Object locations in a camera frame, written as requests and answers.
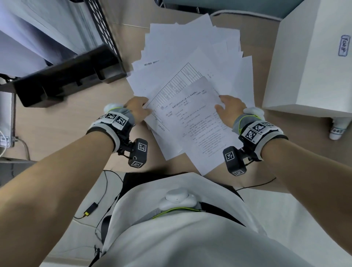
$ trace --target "white box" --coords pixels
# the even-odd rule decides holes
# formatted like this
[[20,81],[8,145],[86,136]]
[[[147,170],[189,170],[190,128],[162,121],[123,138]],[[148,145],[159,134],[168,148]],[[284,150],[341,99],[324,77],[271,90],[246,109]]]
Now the white box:
[[348,36],[352,36],[352,0],[303,1],[280,23],[263,107],[316,117],[352,117]]

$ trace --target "person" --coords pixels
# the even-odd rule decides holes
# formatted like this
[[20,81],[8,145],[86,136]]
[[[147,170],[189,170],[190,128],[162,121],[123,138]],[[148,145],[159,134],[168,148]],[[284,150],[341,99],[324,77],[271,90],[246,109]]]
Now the person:
[[[217,105],[216,111],[241,136],[253,123],[265,122],[259,109],[248,114],[241,100],[220,98],[225,108]],[[132,125],[138,124],[151,113],[143,108],[146,102],[147,98],[134,97],[124,108],[108,113],[123,114]],[[118,131],[108,133],[112,127],[100,122],[101,118],[85,136],[0,188],[1,266],[39,266],[62,237],[119,146],[114,136]],[[275,138],[253,151],[328,235],[352,254],[351,167],[293,144],[272,126]],[[227,188],[195,173],[148,179],[128,190],[124,181],[125,192],[113,210],[94,267],[311,266],[268,238],[241,198]],[[178,200],[186,207],[195,201],[196,206],[158,211],[175,207]]]

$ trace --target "person's left arm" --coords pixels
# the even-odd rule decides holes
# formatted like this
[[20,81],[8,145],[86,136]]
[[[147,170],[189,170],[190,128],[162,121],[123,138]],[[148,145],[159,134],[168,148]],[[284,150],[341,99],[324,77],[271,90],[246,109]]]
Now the person's left arm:
[[[147,98],[125,107],[140,123]],[[69,226],[114,149],[105,133],[90,132],[37,162],[0,188],[2,266],[39,266]]]

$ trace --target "person's right arm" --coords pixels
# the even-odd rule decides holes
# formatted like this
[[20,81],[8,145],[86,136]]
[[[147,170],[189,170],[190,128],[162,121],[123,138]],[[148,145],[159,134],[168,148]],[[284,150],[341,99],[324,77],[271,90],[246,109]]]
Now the person's right arm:
[[[230,96],[220,99],[225,109],[217,105],[216,111],[232,128],[246,106]],[[285,139],[267,142],[261,156],[327,234],[352,255],[352,168]]]

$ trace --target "black connector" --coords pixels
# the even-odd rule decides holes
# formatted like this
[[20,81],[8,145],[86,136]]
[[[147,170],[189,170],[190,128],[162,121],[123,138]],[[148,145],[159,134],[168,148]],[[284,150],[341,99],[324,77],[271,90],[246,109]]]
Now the black connector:
[[85,216],[89,216],[93,211],[95,211],[98,207],[98,204],[93,202],[92,205],[89,206],[89,208],[84,212]]

